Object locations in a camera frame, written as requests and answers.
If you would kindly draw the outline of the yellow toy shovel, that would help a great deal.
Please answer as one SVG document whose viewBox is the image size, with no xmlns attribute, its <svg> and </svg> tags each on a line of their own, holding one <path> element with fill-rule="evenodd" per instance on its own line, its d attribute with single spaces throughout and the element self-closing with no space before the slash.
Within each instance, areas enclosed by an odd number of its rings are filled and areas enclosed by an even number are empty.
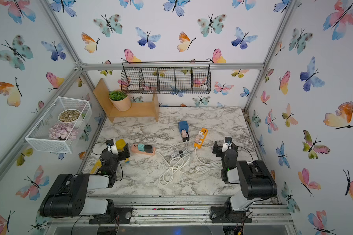
<svg viewBox="0 0 353 235">
<path fill-rule="evenodd" d="M 115 141 L 116 144 L 122 148 L 124 146 L 125 141 L 120 139 Z M 98 155 L 99 159 L 96 161 L 93 169 L 90 171 L 92 174 L 104 174 L 104 175 L 113 175 L 117 172 L 118 167 L 121 164 L 121 161 L 111 160 L 111 161 L 101 161 L 101 154 Z"/>
</svg>

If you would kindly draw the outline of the orange power strip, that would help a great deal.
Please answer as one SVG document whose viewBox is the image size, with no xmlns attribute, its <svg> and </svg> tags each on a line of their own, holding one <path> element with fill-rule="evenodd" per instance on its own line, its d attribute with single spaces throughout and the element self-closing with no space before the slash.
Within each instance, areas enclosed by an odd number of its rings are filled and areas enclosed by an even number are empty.
<svg viewBox="0 0 353 235">
<path fill-rule="evenodd" d="M 205 128 L 202 128 L 201 131 L 197 134 L 195 140 L 194 140 L 194 147 L 197 149 L 201 149 L 202 145 L 205 142 L 205 139 L 207 137 L 208 130 Z"/>
</svg>

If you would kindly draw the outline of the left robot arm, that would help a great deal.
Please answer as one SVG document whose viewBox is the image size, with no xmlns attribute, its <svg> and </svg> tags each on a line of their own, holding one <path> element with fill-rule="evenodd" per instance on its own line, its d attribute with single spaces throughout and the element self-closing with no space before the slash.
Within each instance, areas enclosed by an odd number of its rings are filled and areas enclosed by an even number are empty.
<svg viewBox="0 0 353 235">
<path fill-rule="evenodd" d="M 101 166 L 96 173 L 61 174 L 41 203 L 39 214 L 43 217 L 64 218 L 82 215 L 104 215 L 109 212 L 112 202 L 108 199 L 87 197 L 89 191 L 109 189 L 120 180 L 117 170 L 121 161 L 130 157 L 129 145 L 124 140 L 116 143 L 106 141 L 106 148 L 101 152 Z"/>
</svg>

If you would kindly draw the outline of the bowl of pebbles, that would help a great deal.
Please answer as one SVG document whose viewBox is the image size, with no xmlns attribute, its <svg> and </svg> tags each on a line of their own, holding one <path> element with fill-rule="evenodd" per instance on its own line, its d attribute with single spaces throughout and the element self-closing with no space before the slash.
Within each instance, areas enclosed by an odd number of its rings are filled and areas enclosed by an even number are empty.
<svg viewBox="0 0 353 235">
<path fill-rule="evenodd" d="M 79 119 L 80 115 L 81 112 L 79 110 L 68 109 L 59 114 L 58 120 L 61 123 L 75 123 Z"/>
</svg>

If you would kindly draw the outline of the teal plug adapter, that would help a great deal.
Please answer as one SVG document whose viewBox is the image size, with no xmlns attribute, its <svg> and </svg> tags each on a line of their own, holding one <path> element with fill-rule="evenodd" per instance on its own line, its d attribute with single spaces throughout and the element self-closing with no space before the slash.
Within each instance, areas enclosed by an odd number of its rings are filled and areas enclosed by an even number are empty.
<svg viewBox="0 0 353 235">
<path fill-rule="evenodd" d="M 141 151 L 141 152 L 144 152 L 144 151 L 145 151 L 144 147 L 145 147 L 144 144 L 138 144 L 138 145 L 137 145 L 138 150 Z"/>
</svg>

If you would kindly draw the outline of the pink succulent flowers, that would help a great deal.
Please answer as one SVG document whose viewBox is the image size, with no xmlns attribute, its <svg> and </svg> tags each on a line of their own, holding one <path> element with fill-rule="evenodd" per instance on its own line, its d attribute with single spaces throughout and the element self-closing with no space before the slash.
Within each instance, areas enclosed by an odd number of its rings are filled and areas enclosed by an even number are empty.
<svg viewBox="0 0 353 235">
<path fill-rule="evenodd" d="M 51 140 L 75 140 L 78 134 L 79 131 L 74 128 L 73 123 L 56 123 L 49 129 L 49 138 Z"/>
</svg>

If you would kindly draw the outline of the wooden shelf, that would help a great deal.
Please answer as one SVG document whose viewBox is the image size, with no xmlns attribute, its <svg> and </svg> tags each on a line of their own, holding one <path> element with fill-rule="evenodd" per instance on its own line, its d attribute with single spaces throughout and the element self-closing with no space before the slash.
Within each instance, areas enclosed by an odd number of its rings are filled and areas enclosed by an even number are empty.
<svg viewBox="0 0 353 235">
<path fill-rule="evenodd" d="M 117 118 L 128 117 L 154 117 L 159 120 L 159 101 L 157 94 L 153 94 L 151 102 L 131 102 L 129 97 L 121 101 L 112 101 L 109 90 L 101 78 L 93 91 L 97 101 L 111 122 Z"/>
</svg>

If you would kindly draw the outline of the pink plug adapter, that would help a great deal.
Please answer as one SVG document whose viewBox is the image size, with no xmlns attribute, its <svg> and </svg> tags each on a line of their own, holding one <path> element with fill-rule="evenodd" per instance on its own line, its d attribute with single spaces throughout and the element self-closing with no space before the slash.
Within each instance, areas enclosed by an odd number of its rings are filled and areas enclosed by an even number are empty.
<svg viewBox="0 0 353 235">
<path fill-rule="evenodd" d="M 188 133 L 186 132 L 185 129 L 183 129 L 183 130 L 181 131 L 181 136 L 182 136 L 182 138 L 188 138 L 188 137 L 189 137 L 189 136 L 188 136 Z"/>
</svg>

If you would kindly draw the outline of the blue plug adapter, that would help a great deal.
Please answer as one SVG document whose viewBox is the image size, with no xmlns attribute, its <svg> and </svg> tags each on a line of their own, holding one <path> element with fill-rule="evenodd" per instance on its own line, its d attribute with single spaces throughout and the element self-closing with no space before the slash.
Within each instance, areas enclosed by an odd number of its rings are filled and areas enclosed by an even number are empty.
<svg viewBox="0 0 353 235">
<path fill-rule="evenodd" d="M 182 133 L 183 130 L 185 130 L 185 132 L 188 133 L 189 125 L 188 125 L 187 121 L 180 121 L 178 123 L 178 129 L 179 129 L 180 133 Z"/>
</svg>

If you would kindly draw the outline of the pink power strip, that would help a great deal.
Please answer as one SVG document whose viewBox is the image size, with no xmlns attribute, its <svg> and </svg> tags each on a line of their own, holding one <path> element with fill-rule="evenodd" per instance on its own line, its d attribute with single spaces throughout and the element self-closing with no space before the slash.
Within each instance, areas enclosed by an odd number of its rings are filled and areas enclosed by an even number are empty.
<svg viewBox="0 0 353 235">
<path fill-rule="evenodd" d="M 137 148 L 138 144 L 133 144 L 131 147 L 131 152 L 136 153 L 136 154 L 142 154 L 142 155 L 148 155 L 148 156 L 154 156 L 156 154 L 156 148 L 154 147 L 154 152 L 153 153 L 146 153 L 146 152 L 141 152 Z"/>
</svg>

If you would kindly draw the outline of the black plug adapter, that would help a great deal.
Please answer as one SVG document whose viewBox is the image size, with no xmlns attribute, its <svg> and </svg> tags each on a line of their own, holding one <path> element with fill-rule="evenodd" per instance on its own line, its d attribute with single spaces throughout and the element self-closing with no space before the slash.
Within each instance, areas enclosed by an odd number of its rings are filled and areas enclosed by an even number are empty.
<svg viewBox="0 0 353 235">
<path fill-rule="evenodd" d="M 154 152 L 154 147 L 151 145 L 144 145 L 144 151 L 146 153 L 153 153 Z"/>
</svg>

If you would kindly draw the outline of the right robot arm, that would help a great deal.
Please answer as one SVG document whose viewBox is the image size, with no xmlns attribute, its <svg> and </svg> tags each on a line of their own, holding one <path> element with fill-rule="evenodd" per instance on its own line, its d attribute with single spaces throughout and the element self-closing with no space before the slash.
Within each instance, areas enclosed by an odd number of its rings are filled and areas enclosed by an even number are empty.
<svg viewBox="0 0 353 235">
<path fill-rule="evenodd" d="M 229 212 L 245 212 L 253 203 L 277 196 L 277 185 L 265 163 L 254 159 L 238 160 L 239 148 L 231 137 L 226 137 L 222 146 L 215 142 L 212 150 L 221 159 L 223 182 L 240 186 L 240 191 L 226 202 Z"/>
</svg>

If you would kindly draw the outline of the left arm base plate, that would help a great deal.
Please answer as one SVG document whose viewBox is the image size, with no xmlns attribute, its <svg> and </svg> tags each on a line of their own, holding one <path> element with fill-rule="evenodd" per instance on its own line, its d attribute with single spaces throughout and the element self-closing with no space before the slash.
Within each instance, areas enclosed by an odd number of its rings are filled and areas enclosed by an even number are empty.
<svg viewBox="0 0 353 235">
<path fill-rule="evenodd" d="M 89 220 L 91 225 L 106 225 L 106 224 L 116 224 L 116 225 L 126 225 L 130 223 L 132 217 L 133 209 L 130 207 L 109 207 L 105 214 L 94 215 L 92 219 Z"/>
</svg>

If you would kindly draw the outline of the black power strip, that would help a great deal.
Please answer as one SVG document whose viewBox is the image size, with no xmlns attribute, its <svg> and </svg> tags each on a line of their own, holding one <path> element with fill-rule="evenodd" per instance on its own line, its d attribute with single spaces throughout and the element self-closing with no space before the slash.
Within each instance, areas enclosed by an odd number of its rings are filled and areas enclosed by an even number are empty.
<svg viewBox="0 0 353 235">
<path fill-rule="evenodd" d="M 182 129 L 181 137 L 183 142 L 188 142 L 190 140 L 189 134 L 185 129 Z"/>
</svg>

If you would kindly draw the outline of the potted green plant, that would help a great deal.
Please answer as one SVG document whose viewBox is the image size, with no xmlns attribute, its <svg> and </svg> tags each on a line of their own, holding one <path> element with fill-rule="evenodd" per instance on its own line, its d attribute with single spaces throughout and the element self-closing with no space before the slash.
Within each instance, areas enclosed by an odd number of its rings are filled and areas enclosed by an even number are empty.
<svg viewBox="0 0 353 235">
<path fill-rule="evenodd" d="M 109 99 L 120 112 L 128 111 L 131 108 L 131 101 L 127 94 L 121 90 L 110 91 Z"/>
</svg>

